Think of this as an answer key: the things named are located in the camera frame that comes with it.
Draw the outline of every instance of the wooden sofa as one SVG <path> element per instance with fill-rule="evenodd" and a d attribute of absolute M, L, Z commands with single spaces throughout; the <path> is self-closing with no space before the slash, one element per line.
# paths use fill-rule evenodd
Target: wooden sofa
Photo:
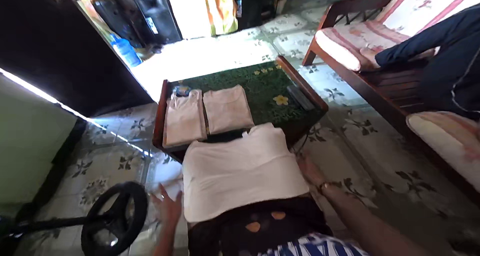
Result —
<path fill-rule="evenodd" d="M 405 2 L 410 2 L 410 5 L 416 7 L 409 11 L 405 8 Z M 428 61 L 418 60 L 387 70 L 361 72 L 364 60 L 359 52 L 361 47 L 367 46 L 365 42 L 368 43 L 369 39 L 375 36 L 378 38 L 374 38 L 373 43 L 368 47 L 386 49 L 457 11 L 476 4 L 474 2 L 478 3 L 480 0 L 341 0 L 334 2 L 327 8 L 302 64 L 312 65 L 316 56 L 322 58 L 396 130 L 421 149 L 451 182 L 480 206 L 480 194 L 477 190 L 413 133 L 406 123 L 406 117 L 410 114 L 429 110 L 417 96 L 416 90 L 422 69 Z M 434 12 L 425 9 L 430 4 Z M 401 18 L 401 13 L 407 14 L 406 20 Z M 346 20 L 344 26 L 337 25 L 341 20 Z M 352 42 L 356 37 L 363 39 L 363 45 L 361 41 Z"/>

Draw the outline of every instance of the folded white shirt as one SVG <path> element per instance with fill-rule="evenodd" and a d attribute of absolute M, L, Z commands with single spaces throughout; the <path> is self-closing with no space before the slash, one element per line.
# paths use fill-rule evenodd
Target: folded white shirt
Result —
<path fill-rule="evenodd" d="M 240 85 L 203 95 L 210 134 L 255 126 L 245 90 Z"/>
<path fill-rule="evenodd" d="M 174 95 L 166 101 L 164 147 L 189 144 L 206 138 L 201 90 L 193 89 L 188 97 Z"/>
<path fill-rule="evenodd" d="M 227 143 L 192 142 L 183 161 L 184 214 L 203 222 L 247 204 L 292 198 L 309 191 L 287 149 L 282 129 L 271 123 Z"/>

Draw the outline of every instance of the remote control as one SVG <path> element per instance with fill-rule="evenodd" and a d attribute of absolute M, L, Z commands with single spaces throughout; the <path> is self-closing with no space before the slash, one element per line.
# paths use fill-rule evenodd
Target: remote control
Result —
<path fill-rule="evenodd" d="M 295 85 L 291 85 L 287 87 L 288 93 L 296 100 L 300 106 L 305 111 L 310 111 L 315 109 L 315 106 L 310 102 L 310 100 L 303 94 L 303 92 Z"/>

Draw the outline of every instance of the blue water jug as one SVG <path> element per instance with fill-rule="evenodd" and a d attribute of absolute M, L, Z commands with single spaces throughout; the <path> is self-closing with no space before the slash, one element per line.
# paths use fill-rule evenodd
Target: blue water jug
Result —
<path fill-rule="evenodd" d="M 130 68 L 135 67 L 142 62 L 128 40 L 124 38 L 118 38 L 114 34 L 111 34 L 110 36 L 114 40 L 110 43 L 113 49 L 115 49 L 117 54 L 125 63 L 127 63 Z"/>

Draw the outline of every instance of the pink striped cushion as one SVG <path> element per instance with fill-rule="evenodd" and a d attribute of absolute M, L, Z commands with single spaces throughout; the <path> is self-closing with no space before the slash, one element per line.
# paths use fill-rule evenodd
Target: pink striped cushion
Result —
<path fill-rule="evenodd" d="M 324 28 L 315 34 L 318 45 L 325 52 L 353 71 L 360 71 L 369 64 L 360 54 L 360 48 L 368 46 L 381 51 L 408 38 L 375 20 Z"/>
<path fill-rule="evenodd" d="M 475 121 L 452 112 L 419 112 L 409 115 L 406 123 L 480 192 L 480 141 Z"/>
<path fill-rule="evenodd" d="M 480 0 L 391 0 L 376 20 L 388 28 L 413 36 Z"/>

